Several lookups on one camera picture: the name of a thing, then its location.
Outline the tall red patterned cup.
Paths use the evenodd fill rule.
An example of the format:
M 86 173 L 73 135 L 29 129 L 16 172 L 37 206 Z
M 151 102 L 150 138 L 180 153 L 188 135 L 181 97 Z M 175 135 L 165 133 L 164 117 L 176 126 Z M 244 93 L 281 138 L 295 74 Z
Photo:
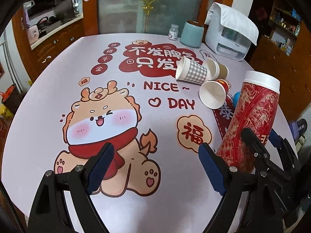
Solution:
M 241 132 L 250 128 L 265 145 L 275 120 L 279 94 L 278 79 L 253 70 L 246 72 L 233 118 L 217 150 L 228 166 L 235 166 L 242 173 L 253 171 L 255 157 L 241 140 Z

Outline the blue plastic cup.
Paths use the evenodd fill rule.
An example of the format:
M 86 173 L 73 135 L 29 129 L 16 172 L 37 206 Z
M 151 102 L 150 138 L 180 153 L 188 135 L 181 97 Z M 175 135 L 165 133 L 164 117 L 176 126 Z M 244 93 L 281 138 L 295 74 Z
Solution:
M 237 93 L 233 96 L 233 106 L 234 106 L 234 108 L 237 107 L 238 100 L 239 100 L 239 98 L 240 98 L 240 94 L 241 94 L 241 92 L 239 91 L 239 92 L 237 92 Z

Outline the red paper cup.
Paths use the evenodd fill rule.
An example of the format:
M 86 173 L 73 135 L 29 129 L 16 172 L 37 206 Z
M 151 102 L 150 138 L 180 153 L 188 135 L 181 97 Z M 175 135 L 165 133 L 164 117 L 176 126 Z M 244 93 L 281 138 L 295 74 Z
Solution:
M 209 109 L 219 109 L 226 101 L 231 84 L 225 79 L 203 83 L 199 90 L 201 102 Z

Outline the brown paper cup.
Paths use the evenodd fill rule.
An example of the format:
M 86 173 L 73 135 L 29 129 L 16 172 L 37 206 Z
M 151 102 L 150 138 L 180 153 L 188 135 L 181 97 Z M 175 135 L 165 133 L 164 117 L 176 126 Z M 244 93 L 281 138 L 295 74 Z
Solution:
M 229 68 L 213 59 L 206 59 L 202 65 L 207 69 L 206 81 L 226 79 L 229 75 Z

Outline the grey checkered paper cup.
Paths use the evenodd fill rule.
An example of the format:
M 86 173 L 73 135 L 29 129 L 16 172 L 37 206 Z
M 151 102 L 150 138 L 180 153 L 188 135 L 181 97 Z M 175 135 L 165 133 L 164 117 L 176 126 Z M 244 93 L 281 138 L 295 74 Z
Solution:
M 207 81 L 208 70 L 203 65 L 183 56 L 176 62 L 175 79 L 177 81 L 202 85 Z

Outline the printed cartoon tablecloth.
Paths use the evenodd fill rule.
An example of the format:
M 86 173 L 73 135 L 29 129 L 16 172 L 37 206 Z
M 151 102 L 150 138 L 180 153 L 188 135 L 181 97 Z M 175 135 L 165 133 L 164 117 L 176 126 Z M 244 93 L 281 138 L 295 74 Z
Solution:
M 183 56 L 229 68 L 231 88 L 219 109 L 201 102 L 201 85 L 175 79 Z M 199 146 L 217 154 L 249 70 L 207 45 L 189 48 L 163 35 L 80 38 L 45 68 L 17 110 L 2 166 L 9 197 L 30 218 L 46 171 L 68 173 L 110 143 L 113 160 L 90 196 L 108 232 L 204 232 L 222 196 Z M 279 101 L 272 129 L 294 144 Z

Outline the wooden shelf cabinet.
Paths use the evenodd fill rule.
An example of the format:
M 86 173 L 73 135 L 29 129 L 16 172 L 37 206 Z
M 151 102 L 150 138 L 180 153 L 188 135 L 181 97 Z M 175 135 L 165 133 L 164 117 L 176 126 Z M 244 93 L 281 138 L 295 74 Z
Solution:
M 249 64 L 280 81 L 279 105 L 297 119 L 310 106 L 310 31 L 286 0 L 253 0 L 249 18 L 259 29 Z

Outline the white countertop appliance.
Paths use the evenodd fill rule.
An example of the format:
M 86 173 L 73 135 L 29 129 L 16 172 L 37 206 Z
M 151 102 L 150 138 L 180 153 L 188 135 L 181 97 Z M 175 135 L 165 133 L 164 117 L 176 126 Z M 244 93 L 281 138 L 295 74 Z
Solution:
M 205 37 L 206 45 L 216 54 L 242 61 L 252 42 L 240 33 L 220 24 L 220 12 L 212 16 Z

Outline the white folded cloth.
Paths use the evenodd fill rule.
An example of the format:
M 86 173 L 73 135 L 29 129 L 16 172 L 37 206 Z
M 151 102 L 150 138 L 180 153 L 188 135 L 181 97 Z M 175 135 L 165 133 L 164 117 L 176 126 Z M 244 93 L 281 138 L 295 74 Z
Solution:
M 220 12 L 220 24 L 223 27 L 240 33 L 242 36 L 249 39 L 254 45 L 257 45 L 259 30 L 255 23 L 238 10 L 227 5 L 214 2 L 207 12 L 206 20 L 204 22 L 206 25 L 210 25 L 212 16 L 215 15 L 217 11 Z

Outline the teal ceramic canister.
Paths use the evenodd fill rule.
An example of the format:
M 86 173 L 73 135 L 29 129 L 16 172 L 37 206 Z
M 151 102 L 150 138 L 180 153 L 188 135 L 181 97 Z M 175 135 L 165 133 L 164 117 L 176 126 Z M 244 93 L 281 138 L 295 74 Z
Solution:
M 184 24 L 180 42 L 188 47 L 199 48 L 201 46 L 204 34 L 204 27 L 202 24 L 194 21 L 187 21 Z

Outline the wooden kitchen counter cabinet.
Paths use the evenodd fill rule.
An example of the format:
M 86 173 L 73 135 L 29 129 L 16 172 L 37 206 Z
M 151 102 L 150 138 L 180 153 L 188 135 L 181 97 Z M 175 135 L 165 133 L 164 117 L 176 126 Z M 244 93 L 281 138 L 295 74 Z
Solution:
M 84 36 L 82 16 L 54 29 L 33 44 L 29 43 L 27 37 L 26 21 L 22 8 L 19 8 L 14 14 L 12 26 L 19 55 L 32 82 L 63 50 Z

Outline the small white pill bottle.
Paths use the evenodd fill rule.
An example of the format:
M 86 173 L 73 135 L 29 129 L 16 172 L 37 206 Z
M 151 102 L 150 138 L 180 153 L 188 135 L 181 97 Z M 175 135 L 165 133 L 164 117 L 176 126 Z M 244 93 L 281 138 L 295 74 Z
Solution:
M 168 33 L 168 39 L 172 41 L 176 41 L 178 39 L 178 31 L 179 31 L 179 26 L 176 24 L 171 24 L 171 27 Z

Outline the pink toaster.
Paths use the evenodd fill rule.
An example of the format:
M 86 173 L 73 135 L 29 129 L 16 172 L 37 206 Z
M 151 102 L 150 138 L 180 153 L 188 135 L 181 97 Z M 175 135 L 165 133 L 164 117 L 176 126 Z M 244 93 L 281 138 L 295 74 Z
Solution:
M 37 25 L 30 26 L 27 29 L 27 37 L 30 45 L 34 44 L 39 39 L 39 30 Z

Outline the frosted glass door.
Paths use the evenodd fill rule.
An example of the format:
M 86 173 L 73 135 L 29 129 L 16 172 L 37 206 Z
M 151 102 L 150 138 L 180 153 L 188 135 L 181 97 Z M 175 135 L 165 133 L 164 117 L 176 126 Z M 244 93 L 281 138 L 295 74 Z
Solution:
M 195 21 L 202 0 L 98 0 L 99 33 L 167 35 L 172 24 L 181 32 Z

